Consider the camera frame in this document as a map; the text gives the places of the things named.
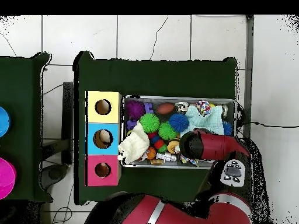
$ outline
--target yellow box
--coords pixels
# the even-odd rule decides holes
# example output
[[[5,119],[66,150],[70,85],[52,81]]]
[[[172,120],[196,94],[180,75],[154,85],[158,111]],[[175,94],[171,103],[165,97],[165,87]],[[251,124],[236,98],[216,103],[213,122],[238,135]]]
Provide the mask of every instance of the yellow box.
[[[118,124],[121,95],[117,92],[87,91],[88,122]]]

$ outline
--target pink box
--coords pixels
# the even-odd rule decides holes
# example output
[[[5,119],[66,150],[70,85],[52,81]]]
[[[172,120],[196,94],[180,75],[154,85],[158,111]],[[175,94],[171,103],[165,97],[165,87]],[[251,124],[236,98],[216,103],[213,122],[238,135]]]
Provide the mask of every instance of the pink box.
[[[96,174],[96,166],[106,163],[110,167],[107,177]],[[117,186],[121,175],[121,167],[117,155],[88,155],[87,161],[87,186]]]

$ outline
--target blue box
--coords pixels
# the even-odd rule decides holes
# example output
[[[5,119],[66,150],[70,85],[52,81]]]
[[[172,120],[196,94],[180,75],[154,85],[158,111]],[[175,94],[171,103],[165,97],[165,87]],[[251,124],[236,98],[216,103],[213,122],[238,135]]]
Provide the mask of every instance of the blue box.
[[[99,130],[106,130],[112,134],[113,140],[108,148],[98,148],[93,142],[94,134]],[[88,123],[87,153],[89,155],[118,155],[119,154],[119,125]]]

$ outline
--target spiky ball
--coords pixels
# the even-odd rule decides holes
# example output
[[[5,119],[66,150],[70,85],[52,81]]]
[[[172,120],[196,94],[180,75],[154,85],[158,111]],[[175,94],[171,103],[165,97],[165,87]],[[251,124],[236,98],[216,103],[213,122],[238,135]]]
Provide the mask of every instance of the spiky ball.
[[[159,128],[160,121],[154,113],[147,113],[140,118],[140,124],[145,133],[153,133]]]
[[[189,120],[184,114],[175,113],[169,118],[169,124],[176,132],[182,132],[189,126]]]
[[[161,123],[159,127],[159,136],[164,140],[171,140],[177,136],[177,132],[171,127],[169,121]]]
[[[131,119],[139,120],[145,114],[145,107],[142,102],[131,100],[126,104],[128,116]]]
[[[225,136],[231,136],[232,134],[232,126],[229,122],[223,121],[223,131]]]

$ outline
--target robot control buttons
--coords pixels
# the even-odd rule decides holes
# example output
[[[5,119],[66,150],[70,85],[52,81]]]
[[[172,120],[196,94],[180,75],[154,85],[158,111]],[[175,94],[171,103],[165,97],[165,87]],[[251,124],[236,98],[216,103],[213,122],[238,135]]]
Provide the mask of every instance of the robot control buttons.
[[[232,176],[232,177],[241,177],[241,171],[240,169],[237,169],[235,167],[228,167],[225,169],[225,174]]]
[[[236,178],[236,177],[232,178],[232,180],[234,180],[234,181],[237,182],[237,183],[240,183],[239,179]]]
[[[220,181],[230,187],[242,187],[245,180],[245,166],[236,159],[228,160],[222,170]]]

